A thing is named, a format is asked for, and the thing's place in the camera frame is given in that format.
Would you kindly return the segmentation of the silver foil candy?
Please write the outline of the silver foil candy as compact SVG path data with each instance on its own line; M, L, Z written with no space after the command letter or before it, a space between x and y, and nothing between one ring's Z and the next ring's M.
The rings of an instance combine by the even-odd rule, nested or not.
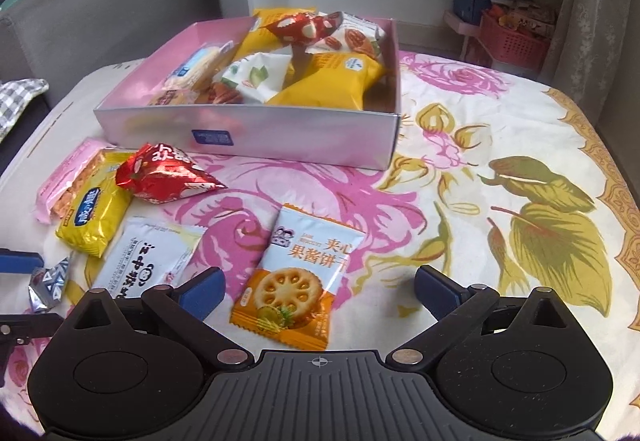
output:
M62 301L70 261L72 255L66 256L52 267L38 268L32 273L28 284L32 312L48 312Z

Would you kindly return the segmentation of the pink wafer pack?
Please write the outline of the pink wafer pack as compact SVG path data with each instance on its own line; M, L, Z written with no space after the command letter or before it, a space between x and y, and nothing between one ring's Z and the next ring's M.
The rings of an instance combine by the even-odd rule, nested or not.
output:
M85 138L38 189L35 218L51 224L54 217L62 219L84 183L104 161L104 152L111 144L96 138Z

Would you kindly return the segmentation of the yellow cracker pack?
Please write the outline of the yellow cracker pack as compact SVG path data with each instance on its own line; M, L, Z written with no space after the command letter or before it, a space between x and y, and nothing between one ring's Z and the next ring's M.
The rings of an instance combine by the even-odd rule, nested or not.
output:
M84 182L55 235L73 250L101 258L124 219L132 195L116 183L116 172L131 152L107 150L104 160Z

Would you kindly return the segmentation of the white monkey cake pack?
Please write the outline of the white monkey cake pack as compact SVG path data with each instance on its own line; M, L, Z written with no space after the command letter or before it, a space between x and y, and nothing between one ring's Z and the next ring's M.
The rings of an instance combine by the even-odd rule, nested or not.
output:
M158 284L175 285L198 248L205 227L129 217L90 288L113 298L136 298Z

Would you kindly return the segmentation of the red candy pouch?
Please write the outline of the red candy pouch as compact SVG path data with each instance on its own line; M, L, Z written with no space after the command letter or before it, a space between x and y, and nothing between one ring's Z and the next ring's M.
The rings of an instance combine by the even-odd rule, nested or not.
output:
M165 204L227 186L192 158L166 143L145 143L116 170L115 182L136 198Z

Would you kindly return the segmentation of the orange jam biscuit pack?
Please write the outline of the orange jam biscuit pack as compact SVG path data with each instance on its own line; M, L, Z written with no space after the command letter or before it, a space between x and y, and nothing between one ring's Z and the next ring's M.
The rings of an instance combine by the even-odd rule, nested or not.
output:
M282 206L230 323L292 348L326 350L332 305L363 239L350 225Z

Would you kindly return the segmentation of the blue white rice cracker pack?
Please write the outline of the blue white rice cracker pack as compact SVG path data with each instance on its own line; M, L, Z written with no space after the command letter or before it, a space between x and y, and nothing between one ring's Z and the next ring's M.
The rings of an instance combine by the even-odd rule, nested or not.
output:
M162 85L163 90L191 89L211 71L235 46L233 40L217 46L208 42L194 51L178 68L169 74Z

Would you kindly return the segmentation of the white green snack pack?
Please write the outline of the white green snack pack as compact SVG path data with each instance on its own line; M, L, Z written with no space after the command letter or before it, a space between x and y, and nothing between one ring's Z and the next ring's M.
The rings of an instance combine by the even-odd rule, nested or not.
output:
M196 99L198 104L265 104L293 71L291 46L255 52L216 73Z

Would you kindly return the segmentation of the yellow waffle sandwich pack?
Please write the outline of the yellow waffle sandwich pack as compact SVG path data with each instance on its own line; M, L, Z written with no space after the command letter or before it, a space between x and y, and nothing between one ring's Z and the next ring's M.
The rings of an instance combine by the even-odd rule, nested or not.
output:
M266 104L362 111L364 94L385 72L383 64L366 54L313 54L303 76Z

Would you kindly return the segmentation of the white pecan snack pack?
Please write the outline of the white pecan snack pack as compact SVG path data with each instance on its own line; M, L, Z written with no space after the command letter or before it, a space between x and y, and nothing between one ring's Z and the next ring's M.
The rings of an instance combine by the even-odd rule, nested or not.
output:
M386 34L378 24L337 11L320 14L320 39L308 46L306 53L360 53L382 61L382 41Z

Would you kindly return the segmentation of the red white candy pack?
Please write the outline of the red white candy pack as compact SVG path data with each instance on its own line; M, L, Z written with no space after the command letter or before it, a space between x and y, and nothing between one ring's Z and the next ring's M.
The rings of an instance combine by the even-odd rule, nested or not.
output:
M265 29L282 44L310 46L322 38L331 36L342 21L341 12L297 12L266 24Z

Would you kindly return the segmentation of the grey checkered pillow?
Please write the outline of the grey checkered pillow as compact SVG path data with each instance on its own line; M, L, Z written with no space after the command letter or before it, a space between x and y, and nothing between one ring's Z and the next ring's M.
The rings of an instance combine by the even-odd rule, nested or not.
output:
M9 80L0 87L0 141L3 141L32 100L45 94L49 83L42 78Z

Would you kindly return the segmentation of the floral tablecloth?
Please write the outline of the floral tablecloth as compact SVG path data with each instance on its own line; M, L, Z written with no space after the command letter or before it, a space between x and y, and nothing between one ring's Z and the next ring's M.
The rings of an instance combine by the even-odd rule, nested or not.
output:
M425 54L399 59L399 135L384 172L236 153L239 105L149 106L153 141L179 130L224 190L134 215L202 227L187 275L216 265L227 294L209 322L247 349L270 341L233 325L232 303L283 204L358 227L364 239L331 314L333 350L386 354L433 323L413 295L428 263L461 285L508 296L553 288L613 375L598 432L639 434L639 212L598 134L562 92Z

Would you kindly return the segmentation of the pink plastic basket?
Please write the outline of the pink plastic basket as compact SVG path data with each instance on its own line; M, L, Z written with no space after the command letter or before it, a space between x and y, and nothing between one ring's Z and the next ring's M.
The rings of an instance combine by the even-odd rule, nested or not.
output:
M550 40L503 27L485 10L480 19L480 43L495 61L539 71Z

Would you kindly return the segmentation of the blue storage bin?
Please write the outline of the blue storage bin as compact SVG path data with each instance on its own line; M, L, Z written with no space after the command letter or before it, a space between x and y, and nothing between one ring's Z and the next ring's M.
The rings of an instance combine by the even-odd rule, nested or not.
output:
M463 22L479 26L482 14L491 7L491 0L454 0L452 12Z

